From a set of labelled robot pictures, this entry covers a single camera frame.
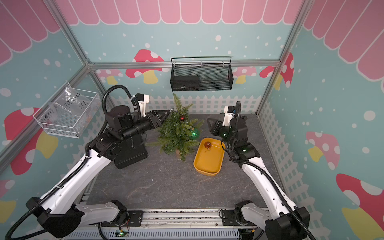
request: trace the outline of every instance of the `cable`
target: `cable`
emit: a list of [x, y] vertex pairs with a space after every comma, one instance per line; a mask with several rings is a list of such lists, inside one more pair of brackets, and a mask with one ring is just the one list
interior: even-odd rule
[[[103, 99], [101, 100], [101, 108], [103, 109], [104, 115], [107, 114], [107, 107], [106, 107], [107, 97], [109, 96], [109, 94], [110, 94], [113, 90], [118, 89], [118, 88], [123, 89], [123, 90], [125, 91], [125, 93], [128, 95], [128, 97], [131, 99], [131, 102], [132, 102], [133, 106], [135, 106], [135, 107], [137, 108], [137, 111], [138, 111], [138, 113], [139, 113], [139, 116], [138, 116], [137, 120], [140, 120], [140, 119], [141, 119], [141, 110], [140, 110], [140, 106], [139, 106], [139, 101], [137, 100], [136, 97], [132, 98], [132, 95], [130, 94], [130, 92], [128, 91], [128, 89], [127, 89], [125, 86], [123, 86], [123, 85], [115, 85], [115, 86], [112, 86], [112, 87], [110, 87], [110, 88], [105, 92], [105, 94], [104, 94], [104, 96], [103, 96]], [[107, 119], [104, 120], [104, 124], [103, 124], [103, 126], [101, 127], [98, 136], [104, 132], [106, 126], [107, 126]]]
[[56, 187], [54, 187], [45, 197], [40, 199], [35, 206], [33, 206], [29, 211], [27, 211], [17, 222], [9, 229], [9, 231], [5, 235], [5, 240], [25, 240], [31, 237], [35, 237], [37, 235], [40, 235], [42, 233], [47, 232], [47, 230], [41, 230], [38, 232], [34, 232], [22, 237], [17, 237], [17, 238], [12, 238], [12, 234], [15, 232], [15, 230], [22, 224], [27, 217], [29, 217], [36, 209], [38, 209], [45, 201], [47, 201], [51, 196], [53, 196], [59, 189], [61, 189], [64, 184], [66, 184], [69, 180], [71, 180], [88, 162], [89, 160], [89, 145], [90, 143], [87, 143], [85, 145], [85, 158], [83, 162], [68, 176], [66, 177], [63, 181], [61, 181], [59, 184], [57, 184]]
[[308, 237], [311, 239], [311, 240], [315, 240], [314, 236], [312, 235], [312, 233], [309, 231], [309, 229], [305, 226], [305, 224], [303, 223], [303, 221], [296, 215], [296, 213], [292, 210], [292, 208], [289, 206], [289, 204], [287, 203], [287, 201], [285, 200], [283, 194], [280, 192], [279, 188], [277, 187], [275, 181], [273, 180], [273, 178], [264, 170], [262, 169], [261, 167], [257, 166], [256, 164], [253, 164], [251, 162], [246, 162], [246, 161], [241, 161], [241, 160], [236, 160], [234, 157], [231, 156], [231, 152], [229, 151], [229, 145], [230, 145], [230, 142], [233, 140], [233, 138], [235, 138], [235, 135], [237, 133], [237, 123], [238, 123], [238, 120], [240, 118], [240, 111], [241, 111], [241, 102], [240, 101], [237, 101], [236, 102], [236, 109], [235, 109], [235, 118], [236, 118], [236, 121], [235, 121], [235, 125], [234, 125], [234, 130], [232, 131], [232, 134], [231, 134], [231, 137], [229, 138], [228, 140], [228, 143], [227, 143], [227, 153], [229, 155], [229, 160], [232, 161], [232, 162], [235, 162], [235, 163], [242, 163], [242, 164], [247, 164], [247, 165], [250, 165], [254, 168], [256, 168], [257, 170], [260, 171], [261, 174], [264, 174], [264, 176], [268, 179], [268, 181], [272, 184], [275, 192], [277, 193], [277, 195], [279, 196], [281, 202], [283, 203], [283, 205], [287, 208], [287, 210], [291, 213], [291, 215], [293, 216], [293, 218], [296, 220], [296, 222], [300, 225], [300, 227], [302, 229], [304, 229], [304, 231], [307, 233]]
[[100, 236], [101, 236], [101, 238], [102, 238], [103, 240], [109, 240], [108, 238], [106, 238], [106, 237], [104, 236], [103, 232], [101, 231], [101, 224], [100, 224], [100, 223], [97, 224], [97, 229], [99, 230], [99, 234], [100, 234]]

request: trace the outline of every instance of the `small artificial christmas tree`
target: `small artificial christmas tree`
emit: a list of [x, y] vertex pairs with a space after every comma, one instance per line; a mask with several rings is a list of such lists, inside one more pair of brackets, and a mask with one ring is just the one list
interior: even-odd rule
[[172, 110], [166, 121], [159, 127], [160, 136], [157, 142], [150, 145], [160, 145], [161, 150], [166, 154], [180, 154], [181, 160], [191, 153], [192, 148], [199, 145], [199, 142], [191, 138], [198, 133], [197, 128], [201, 127], [203, 120], [189, 119], [188, 109], [193, 104], [184, 107], [180, 99], [173, 94], [176, 110]]

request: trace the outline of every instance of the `light blue wall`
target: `light blue wall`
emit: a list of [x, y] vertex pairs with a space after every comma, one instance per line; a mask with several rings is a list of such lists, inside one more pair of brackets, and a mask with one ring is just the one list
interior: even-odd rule
[[[302, 186], [291, 184], [292, 177], [286, 178], [284, 183], [291, 198], [298, 205], [308, 207], [312, 201], [309, 197], [314, 198], [314, 209], [310, 207], [310, 212], [313, 218], [318, 220], [312, 222], [310, 227], [318, 228], [316, 231], [323, 233], [320, 235], [321, 239], [328, 237], [357, 240], [359, 238], [344, 217], [342, 208], [357, 209], [358, 204], [343, 194], [336, 182], [336, 176], [346, 174], [379, 188], [378, 191], [384, 189], [384, 93], [380, 82], [367, 81], [356, 71], [355, 64], [345, 63], [339, 58], [337, 51], [329, 50], [324, 46], [323, 40], [313, 37], [311, 31], [301, 30], [291, 52], [295, 67], [291, 86], [286, 88], [282, 85], [279, 91], [273, 89], [267, 100], [269, 107], [263, 109], [263, 126], [265, 128], [270, 124], [270, 118], [267, 116], [274, 118], [277, 129], [281, 128], [283, 142], [288, 144], [285, 148], [293, 154], [293, 162], [296, 162], [293, 165], [297, 164], [296, 172], [303, 174]], [[369, 118], [364, 117], [367, 111], [376, 114], [373, 120], [369, 121]], [[307, 132], [330, 134], [337, 139], [340, 161], [336, 169], [330, 169], [324, 156], [319, 162], [312, 160], [308, 149], [312, 148], [313, 144], [308, 142]], [[272, 147], [274, 141], [267, 140]], [[368, 153], [363, 150], [365, 147], [369, 149]], [[282, 175], [293, 169], [293, 166], [288, 166], [290, 163], [283, 166], [281, 162], [284, 161], [284, 156], [279, 158], [280, 154], [273, 154], [278, 160], [276, 164], [281, 167], [279, 171]], [[297, 197], [302, 193], [301, 190], [296, 190], [297, 188], [303, 192], [308, 188], [305, 200], [302, 196]], [[382, 204], [372, 204], [375, 206], [375, 212], [384, 211]], [[359, 215], [348, 220], [364, 221]], [[380, 219], [377, 223], [382, 224], [382, 221], [383, 219]], [[364, 234], [377, 230], [373, 229], [373, 226], [364, 228], [358, 230]]]

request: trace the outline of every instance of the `metal bracket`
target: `metal bracket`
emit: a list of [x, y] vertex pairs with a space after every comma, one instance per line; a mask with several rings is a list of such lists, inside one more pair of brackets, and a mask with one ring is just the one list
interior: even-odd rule
[[240, 224], [236, 219], [234, 210], [222, 210], [221, 214], [223, 218], [223, 226], [254, 226], [254, 224], [251, 222], [248, 222], [245, 225]]

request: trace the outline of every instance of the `white polka dot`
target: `white polka dot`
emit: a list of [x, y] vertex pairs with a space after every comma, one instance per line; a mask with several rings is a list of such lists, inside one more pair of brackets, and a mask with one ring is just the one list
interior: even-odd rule
[[2, 141], [2, 144], [3, 144], [3, 146], [7, 146], [10, 142], [11, 142], [11, 140], [4, 140], [4, 141]]
[[14, 180], [9, 180], [8, 182], [5, 183], [5, 188], [9, 190], [13, 187], [14, 184], [15, 184]]
[[356, 193], [352, 192], [351, 190], [345, 190], [343, 191], [343, 193], [349, 198], [352, 200], [352, 202], [354, 202], [357, 206], [360, 206], [360, 199], [359, 197], [356, 195]]
[[375, 119], [376, 117], [376, 113], [374, 111], [366, 111], [364, 113], [364, 119], [367, 120], [367, 121], [372, 121], [373, 119]]
[[153, 57], [153, 58], [158, 58], [159, 56], [158, 56], [156, 53], [151, 52], [151, 57]]
[[362, 152], [363, 152], [363, 153], [369, 153], [369, 148], [367, 148], [367, 147], [363, 147], [363, 148], [362, 148]]
[[29, 163], [33, 163], [33, 158], [35, 157], [35, 149], [29, 150], [25, 155], [25, 160]]
[[4, 97], [9, 97], [11, 95], [11, 91], [8, 88], [0, 89], [0, 94]]
[[372, 186], [366, 182], [360, 181], [361, 187], [369, 194], [373, 196], [378, 196], [382, 193], [382, 189]]
[[335, 165], [333, 163], [331, 163], [331, 162], [328, 163], [328, 167], [331, 170], [335, 170]]
[[323, 144], [323, 150], [324, 151], [328, 151], [329, 150], [328, 144], [326, 144], [326, 143]]
[[24, 114], [25, 116], [31, 116], [35, 111], [33, 110], [33, 108], [23, 108], [20, 110], [22, 114]]

